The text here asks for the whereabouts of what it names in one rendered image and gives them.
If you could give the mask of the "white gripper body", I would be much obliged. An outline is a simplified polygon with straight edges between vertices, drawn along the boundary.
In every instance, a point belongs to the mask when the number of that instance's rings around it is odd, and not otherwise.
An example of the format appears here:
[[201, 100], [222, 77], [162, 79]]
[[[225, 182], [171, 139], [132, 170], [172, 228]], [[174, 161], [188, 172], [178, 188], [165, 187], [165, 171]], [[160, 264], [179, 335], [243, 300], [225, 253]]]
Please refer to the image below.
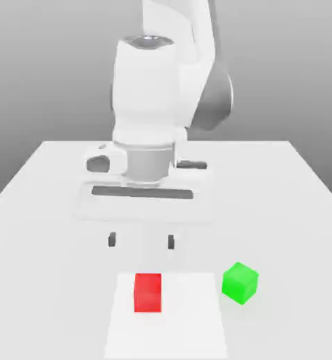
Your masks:
[[92, 221], [205, 223], [212, 203], [212, 182], [205, 179], [168, 178], [141, 186], [119, 176], [96, 176], [80, 185], [75, 213]]

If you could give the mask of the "small green cube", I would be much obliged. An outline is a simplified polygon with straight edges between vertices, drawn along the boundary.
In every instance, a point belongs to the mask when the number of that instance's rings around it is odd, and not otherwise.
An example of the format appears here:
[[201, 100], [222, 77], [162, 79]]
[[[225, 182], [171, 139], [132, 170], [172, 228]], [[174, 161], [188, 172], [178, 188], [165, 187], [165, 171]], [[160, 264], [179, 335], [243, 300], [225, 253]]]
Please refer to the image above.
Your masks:
[[222, 277], [222, 294], [239, 304], [245, 304], [257, 291], [259, 274], [237, 262]]

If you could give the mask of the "small red cube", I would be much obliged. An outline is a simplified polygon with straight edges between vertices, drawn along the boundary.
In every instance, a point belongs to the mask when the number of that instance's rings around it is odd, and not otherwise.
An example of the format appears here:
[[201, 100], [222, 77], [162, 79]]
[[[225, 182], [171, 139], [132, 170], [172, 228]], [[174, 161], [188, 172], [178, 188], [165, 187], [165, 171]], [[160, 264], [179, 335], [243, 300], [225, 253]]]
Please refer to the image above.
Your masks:
[[161, 274], [135, 274], [134, 311], [158, 313], [162, 309]]

